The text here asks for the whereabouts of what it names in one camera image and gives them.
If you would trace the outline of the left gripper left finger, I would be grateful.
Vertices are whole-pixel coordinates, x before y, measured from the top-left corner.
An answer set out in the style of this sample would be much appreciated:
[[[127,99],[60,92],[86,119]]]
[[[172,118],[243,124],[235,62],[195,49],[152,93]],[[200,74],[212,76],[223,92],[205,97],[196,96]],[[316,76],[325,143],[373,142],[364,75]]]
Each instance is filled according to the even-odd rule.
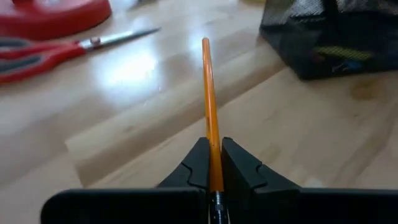
[[[210,143],[201,137],[181,163],[157,186],[209,188]]]

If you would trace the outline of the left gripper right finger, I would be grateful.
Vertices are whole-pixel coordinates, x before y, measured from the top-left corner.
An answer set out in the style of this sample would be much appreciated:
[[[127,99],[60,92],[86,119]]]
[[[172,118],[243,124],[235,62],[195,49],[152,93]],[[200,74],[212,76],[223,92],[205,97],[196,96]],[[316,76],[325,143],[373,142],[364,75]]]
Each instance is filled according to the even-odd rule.
[[[231,138],[223,138],[221,156],[226,190],[256,190],[261,188],[282,190],[300,187],[263,164]]]

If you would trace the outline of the orange-yellow pencil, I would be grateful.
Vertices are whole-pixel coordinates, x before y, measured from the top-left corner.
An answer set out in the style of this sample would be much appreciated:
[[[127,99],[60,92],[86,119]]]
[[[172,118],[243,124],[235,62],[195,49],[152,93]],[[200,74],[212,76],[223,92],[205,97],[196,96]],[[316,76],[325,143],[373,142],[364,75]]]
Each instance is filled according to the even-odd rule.
[[[205,93],[206,137],[210,143],[210,190],[212,192],[223,192],[224,183],[220,135],[209,38],[204,37],[201,44]]]

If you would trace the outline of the black mesh desk organizer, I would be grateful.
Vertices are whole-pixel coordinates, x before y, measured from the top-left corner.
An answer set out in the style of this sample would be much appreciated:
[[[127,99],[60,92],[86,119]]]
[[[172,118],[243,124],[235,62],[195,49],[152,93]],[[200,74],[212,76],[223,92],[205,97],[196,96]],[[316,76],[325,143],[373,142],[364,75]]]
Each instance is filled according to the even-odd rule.
[[[398,0],[267,0],[259,32],[302,80],[398,70]],[[314,51],[325,46],[373,57]]]

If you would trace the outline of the yellow-green highlighter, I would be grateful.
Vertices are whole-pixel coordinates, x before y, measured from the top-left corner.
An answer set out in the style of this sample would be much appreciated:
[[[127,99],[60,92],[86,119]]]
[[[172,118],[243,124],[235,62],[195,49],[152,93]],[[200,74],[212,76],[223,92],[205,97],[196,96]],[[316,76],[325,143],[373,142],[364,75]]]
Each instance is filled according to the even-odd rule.
[[[348,58],[353,60],[368,60],[373,57],[373,53],[371,52],[348,49],[339,46],[316,47],[314,48],[314,51],[323,55]]]

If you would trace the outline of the red-handled scissors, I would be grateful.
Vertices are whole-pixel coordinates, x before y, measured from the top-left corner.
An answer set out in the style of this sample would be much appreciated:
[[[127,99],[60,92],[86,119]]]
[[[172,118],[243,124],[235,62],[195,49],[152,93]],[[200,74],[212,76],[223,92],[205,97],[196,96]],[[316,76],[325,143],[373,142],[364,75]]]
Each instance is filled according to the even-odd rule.
[[[38,41],[0,37],[0,84],[13,83],[47,72],[64,61],[96,49],[156,33],[159,27],[129,30],[83,40]]]

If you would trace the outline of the red desk lamp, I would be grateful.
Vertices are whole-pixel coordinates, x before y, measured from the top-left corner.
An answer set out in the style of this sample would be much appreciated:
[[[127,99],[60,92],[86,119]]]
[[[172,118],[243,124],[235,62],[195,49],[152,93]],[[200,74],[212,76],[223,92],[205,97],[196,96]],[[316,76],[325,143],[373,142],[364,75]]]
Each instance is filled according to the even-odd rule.
[[[0,36],[56,39],[91,29],[111,14],[109,0],[0,0]]]

